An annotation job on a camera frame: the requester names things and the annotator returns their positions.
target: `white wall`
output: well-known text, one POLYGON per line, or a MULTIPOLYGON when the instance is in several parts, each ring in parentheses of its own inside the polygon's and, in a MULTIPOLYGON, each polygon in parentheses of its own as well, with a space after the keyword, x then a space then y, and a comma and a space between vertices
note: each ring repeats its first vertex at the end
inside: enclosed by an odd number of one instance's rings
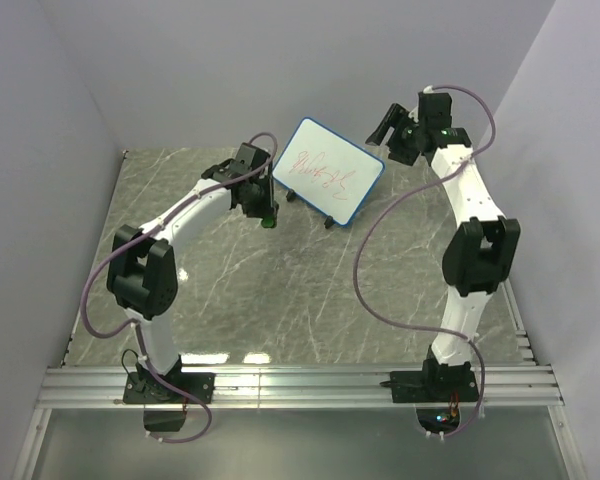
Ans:
POLYGON ((522 225, 522 316, 600 480, 600 0, 556 2, 497 121, 480 166, 522 225))
POLYGON ((119 154, 35 0, 0 0, 0 479, 66 346, 119 154))
MULTIPOLYGON (((40 0, 129 148, 286 141, 304 116, 364 142, 455 82, 500 103, 553 0, 40 0)), ((459 99, 475 140, 486 121, 459 99)))

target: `whiteboard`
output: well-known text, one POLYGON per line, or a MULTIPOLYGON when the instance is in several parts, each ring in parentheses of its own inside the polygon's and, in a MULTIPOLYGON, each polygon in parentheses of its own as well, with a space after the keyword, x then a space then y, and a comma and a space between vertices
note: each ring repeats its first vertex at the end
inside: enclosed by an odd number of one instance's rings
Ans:
POLYGON ((383 171, 382 160, 305 118, 276 163, 273 177, 344 226, 383 171))

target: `cable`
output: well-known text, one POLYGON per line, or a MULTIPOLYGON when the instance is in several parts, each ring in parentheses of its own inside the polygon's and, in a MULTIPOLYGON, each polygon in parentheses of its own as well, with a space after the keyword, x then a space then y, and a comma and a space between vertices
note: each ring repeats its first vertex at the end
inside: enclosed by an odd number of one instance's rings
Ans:
POLYGON ((120 357, 120 364, 122 365, 122 368, 124 368, 124 371, 127 374, 127 378, 130 378, 131 374, 129 373, 129 369, 127 368, 127 366, 124 364, 124 357, 129 352, 133 353, 136 356, 136 363, 138 362, 138 353, 130 348, 125 348, 122 352, 122 356, 120 357))
POLYGON ((462 432, 465 428, 467 428, 467 426, 469 426, 471 423, 473 423, 476 420, 476 418, 478 418, 478 416, 480 415, 482 403, 484 402, 484 387, 485 387, 485 383, 486 383, 485 363, 484 363, 484 358, 482 357, 482 354, 480 353, 480 350, 478 350, 477 345, 473 342, 472 339, 470 339, 463 333, 457 332, 455 330, 449 330, 447 328, 442 328, 442 327, 428 327, 428 326, 424 326, 424 325, 408 325, 405 323, 394 322, 393 320, 390 320, 389 318, 381 315, 380 313, 375 311, 364 299, 364 297, 362 296, 362 292, 360 291, 360 284, 358 282, 358 271, 360 269, 360 257, 362 256, 362 251, 364 250, 364 247, 366 246, 367 242, 369 241, 371 234, 375 231, 376 227, 380 224, 380 222, 395 207, 397 207, 400 203, 402 203, 406 199, 416 195, 417 193, 423 192, 424 190, 427 190, 429 188, 433 188, 433 187, 442 185, 443 183, 448 182, 449 180, 460 175, 464 171, 464 169, 467 168, 467 165, 469 165, 469 162, 473 158, 475 158, 477 155, 484 152, 491 145, 493 145, 493 142, 495 140, 495 137, 496 137, 495 119, 493 118, 493 114, 491 113, 491 110, 489 110, 489 107, 487 106, 487 104, 477 94, 475 94, 471 90, 467 90, 464 87, 458 87, 456 85, 438 85, 435 87, 428 87, 428 88, 431 90, 440 90, 440 89, 457 90, 457 91, 466 93, 467 95, 469 95, 469 96, 473 97, 475 100, 477 100, 478 103, 484 109, 485 113, 487 114, 487 117, 489 118, 489 124, 491 126, 491 137, 489 138, 489 140, 483 147, 480 147, 477 150, 473 151, 471 153, 471 155, 469 156, 469 158, 463 160, 460 163, 460 166, 454 172, 450 173, 446 177, 439 178, 437 180, 434 180, 431 183, 427 183, 425 185, 422 185, 418 188, 415 188, 407 193, 400 195, 400 197, 398 197, 396 200, 394 200, 380 214, 380 216, 378 216, 378 218, 375 220, 373 225, 371 225, 371 228, 369 229, 369 231, 365 234, 364 238, 362 239, 362 243, 358 247, 358 251, 356 252, 356 255, 354 257, 354 260, 353 260, 353 288, 356 292, 356 297, 358 297, 358 300, 360 301, 362 306, 365 308, 365 310, 367 310, 367 312, 369 312, 371 315, 373 315, 375 318, 377 318, 381 322, 386 323, 387 325, 391 325, 392 327, 404 328, 406 330, 414 330, 417 332, 447 333, 449 335, 453 335, 453 336, 458 337, 458 338, 464 340, 465 342, 467 342, 469 344, 469 346, 471 347, 471 349, 475 352, 476 357, 478 357, 478 362, 480 363, 480 387, 478 390, 478 401, 476 402, 475 408, 473 409, 473 412, 472 412, 471 416, 469 417, 469 419, 465 423, 460 425, 455 431, 450 432, 449 434, 445 435, 445 437, 451 437, 457 433, 462 432))
POLYGON ((178 206, 175 207, 169 215, 167 215, 165 218, 163 218, 162 221, 159 222, 154 228, 144 232, 138 238, 135 238, 134 240, 132 240, 128 243, 125 243, 124 245, 117 248, 116 250, 111 252, 109 255, 107 255, 107 257, 102 262, 100 262, 98 264, 98 266, 96 266, 96 268, 94 268, 93 271, 89 274, 89 277, 87 278, 87 281, 85 282, 84 288, 82 290, 82 295, 80 297, 80 318, 82 319, 82 324, 84 325, 84 328, 87 330, 87 332, 89 332, 92 336, 94 336, 96 338, 105 339, 105 338, 115 337, 117 334, 119 334, 122 330, 124 330, 129 325, 134 326, 135 331, 136 331, 136 337, 138 339, 138 345, 140 346, 140 352, 145 357, 145 365, 147 366, 147 370, 149 370, 149 372, 151 373, 151 375, 153 376, 155 381, 158 382, 163 387, 165 387, 166 389, 168 389, 182 397, 187 398, 188 400, 192 401, 193 403, 195 403, 197 405, 200 405, 206 412, 207 423, 204 426, 204 428, 197 434, 192 435, 187 438, 168 439, 168 438, 157 436, 156 434, 152 433, 151 436, 153 438, 156 438, 160 442, 175 444, 175 443, 187 443, 187 442, 190 442, 193 440, 197 440, 198 438, 203 436, 207 432, 207 430, 209 430, 209 427, 211 426, 211 422, 213 420, 213 415, 211 413, 211 409, 202 400, 198 399, 194 395, 191 395, 190 393, 185 392, 184 390, 179 389, 178 387, 171 385, 169 382, 167 382, 160 376, 158 371, 155 369, 155 367, 151 363, 151 360, 149 359, 149 356, 147 354, 147 349, 146 349, 146 346, 144 343, 144 338, 142 336, 142 331, 140 328, 138 328, 139 322, 136 319, 128 319, 128 320, 122 322, 118 327, 114 328, 110 332, 99 332, 98 330, 96 330, 93 327, 93 325, 91 324, 91 320, 89 319, 89 315, 87 313, 87 303, 89 300, 89 293, 91 292, 91 288, 93 287, 93 284, 96 281, 96 278, 98 278, 98 275, 107 267, 107 265, 109 263, 111 263, 111 261, 113 261, 118 256, 122 255, 124 252, 128 251, 129 249, 133 248, 134 246, 138 245, 139 243, 143 242, 147 238, 152 237, 153 235, 158 233, 160 230, 163 230, 166 225, 168 225, 180 212, 182 212, 182 210, 187 208, 193 202, 195 202, 199 198, 202 198, 211 192, 214 192, 221 188, 230 187, 231 185, 235 185, 236 183, 242 182, 248 178, 259 175, 267 167, 269 167, 269 165, 272 164, 274 158, 276 157, 276 154, 278 153, 278 139, 275 137, 275 135, 273 135, 270 132, 261 132, 261 133, 258 133, 257 135, 254 135, 247 143, 253 144, 254 141, 256 141, 257 139, 259 139, 261 137, 269 137, 273 143, 273 150, 271 151, 271 154, 269 155, 269 158, 267 159, 266 162, 264 162, 260 167, 256 168, 252 172, 249 172, 240 177, 228 180, 226 182, 218 183, 217 185, 212 185, 211 187, 203 189, 199 193, 196 193, 196 194, 191 195, 190 197, 187 197, 180 204, 178 204, 178 206))

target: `red handwriting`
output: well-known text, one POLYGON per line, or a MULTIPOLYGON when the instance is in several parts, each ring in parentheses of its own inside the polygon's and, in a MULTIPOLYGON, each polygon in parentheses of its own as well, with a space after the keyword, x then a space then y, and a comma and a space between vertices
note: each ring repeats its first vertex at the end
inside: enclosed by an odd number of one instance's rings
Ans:
POLYGON ((332 195, 333 198, 336 200, 348 200, 346 180, 353 177, 356 171, 351 170, 349 173, 341 174, 340 170, 329 170, 328 165, 324 164, 326 156, 325 152, 320 152, 311 158, 309 152, 306 150, 302 151, 298 154, 298 160, 293 164, 289 173, 310 175, 313 177, 311 183, 315 183, 320 179, 322 181, 322 188, 335 187, 337 189, 337 192, 332 195))

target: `metal frame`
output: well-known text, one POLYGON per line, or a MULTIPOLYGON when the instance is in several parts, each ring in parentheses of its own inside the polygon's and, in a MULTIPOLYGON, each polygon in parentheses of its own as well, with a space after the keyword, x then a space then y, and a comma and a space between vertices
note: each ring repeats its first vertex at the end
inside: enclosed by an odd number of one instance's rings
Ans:
POLYGON ((569 480, 587 480, 584 462, 569 427, 565 407, 549 407, 549 415, 569 480))
MULTIPOLYGON (((487 366, 485 404, 490 407, 548 408, 570 480, 586 480, 580 453, 569 428, 564 402, 550 366, 539 366, 520 317, 511 283, 504 293, 523 360, 517 365, 487 366)), ((69 340, 70 348, 75 328, 69 340)), ((216 374, 214 409, 364 409, 413 408, 394 404, 380 387, 394 370, 419 371, 420 365, 213 365, 184 371, 216 374)), ((51 368, 44 378, 14 480, 31 479, 53 409, 180 409, 181 405, 124 405, 126 373, 119 367, 51 368)))
MULTIPOLYGON (((394 370, 420 371, 404 365, 329 366, 185 366, 186 372, 216 374, 213 408, 404 408, 394 404, 390 389, 380 383, 394 370)), ((126 373, 117 367, 49 369, 37 408, 180 409, 182 405, 124 405, 126 373)), ((562 405, 551 367, 487 367, 485 404, 488 406, 562 405)))
POLYGON ((28 480, 33 477, 50 418, 51 410, 49 409, 36 408, 33 411, 29 430, 27 431, 13 472, 13 480, 28 480))

